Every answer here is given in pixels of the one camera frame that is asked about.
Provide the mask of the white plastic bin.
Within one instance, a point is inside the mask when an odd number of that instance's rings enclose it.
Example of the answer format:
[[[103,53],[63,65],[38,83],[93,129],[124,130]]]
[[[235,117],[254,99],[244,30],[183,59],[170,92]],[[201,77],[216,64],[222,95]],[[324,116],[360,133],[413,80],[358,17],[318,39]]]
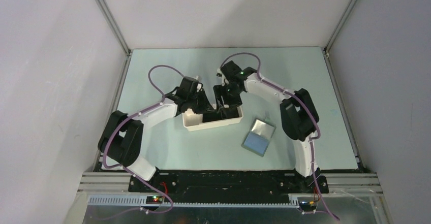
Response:
[[[243,119],[242,106],[236,109],[238,116],[231,119],[221,119],[211,122],[203,122],[202,114],[195,114],[191,109],[188,109],[182,114],[183,126],[190,132],[198,130],[206,130],[216,127],[238,124]]]

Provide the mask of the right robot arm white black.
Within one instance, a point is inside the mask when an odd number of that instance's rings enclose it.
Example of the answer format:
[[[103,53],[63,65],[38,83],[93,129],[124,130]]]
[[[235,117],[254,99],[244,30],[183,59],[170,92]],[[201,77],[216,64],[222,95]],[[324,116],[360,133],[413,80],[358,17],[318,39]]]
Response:
[[[279,106],[282,129],[294,142],[296,187],[303,193],[310,192],[320,173],[314,148],[314,141],[320,137],[319,115],[310,93],[303,88],[289,91],[262,77],[256,69],[241,69],[232,60],[218,68],[217,76],[221,78],[221,84],[214,86],[214,92],[222,107],[239,107],[243,92]]]

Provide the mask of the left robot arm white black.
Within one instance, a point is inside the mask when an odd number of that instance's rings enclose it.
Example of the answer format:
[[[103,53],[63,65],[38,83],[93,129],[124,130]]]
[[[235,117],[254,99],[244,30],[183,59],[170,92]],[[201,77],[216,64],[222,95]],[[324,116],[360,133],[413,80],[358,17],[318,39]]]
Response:
[[[104,158],[116,161],[116,167],[140,177],[147,191],[156,191],[161,185],[160,177],[155,174],[157,168],[140,154],[143,133],[188,109],[195,114],[217,111],[209,102],[203,84],[192,77],[184,77],[179,86],[148,108],[130,115],[119,110],[112,112],[98,142],[98,150]]]

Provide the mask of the black credit card in bin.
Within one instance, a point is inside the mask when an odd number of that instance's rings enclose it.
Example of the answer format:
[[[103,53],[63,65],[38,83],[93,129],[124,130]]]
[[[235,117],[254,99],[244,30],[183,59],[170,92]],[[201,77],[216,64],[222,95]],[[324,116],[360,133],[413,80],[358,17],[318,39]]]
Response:
[[[208,112],[202,115],[202,122],[207,123],[207,122],[220,121],[220,120],[226,120],[226,119],[234,119],[239,117],[240,116],[237,110]]]

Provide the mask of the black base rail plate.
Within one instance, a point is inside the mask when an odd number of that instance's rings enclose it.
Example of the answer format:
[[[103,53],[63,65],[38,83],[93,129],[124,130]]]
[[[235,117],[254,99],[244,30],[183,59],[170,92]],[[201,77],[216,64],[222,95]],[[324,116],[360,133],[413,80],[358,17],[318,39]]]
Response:
[[[177,204],[288,204],[290,194],[329,192],[327,179],[319,172],[303,177],[294,170],[159,170],[149,184]]]

